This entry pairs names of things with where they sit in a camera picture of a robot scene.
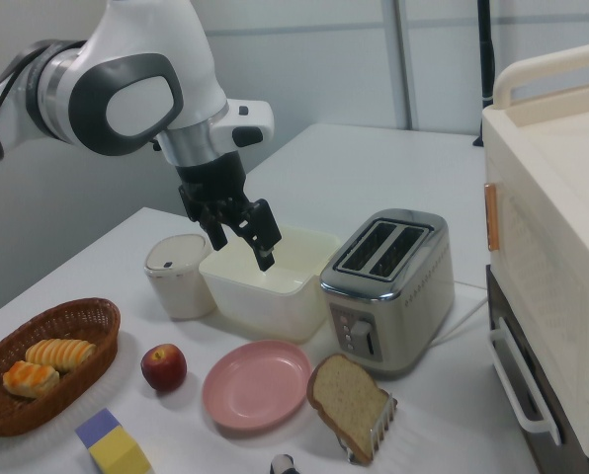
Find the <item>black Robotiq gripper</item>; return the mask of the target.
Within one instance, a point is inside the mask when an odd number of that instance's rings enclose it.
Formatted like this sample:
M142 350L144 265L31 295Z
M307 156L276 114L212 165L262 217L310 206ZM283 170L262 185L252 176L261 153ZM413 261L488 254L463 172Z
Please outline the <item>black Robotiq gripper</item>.
M222 249L229 227L253 251L260 271L274 263L273 251L282 234L269 203L249 201L244 193L246 173L237 151L206 164L176 168L181 179L179 193L188 217L199 222L214 249Z

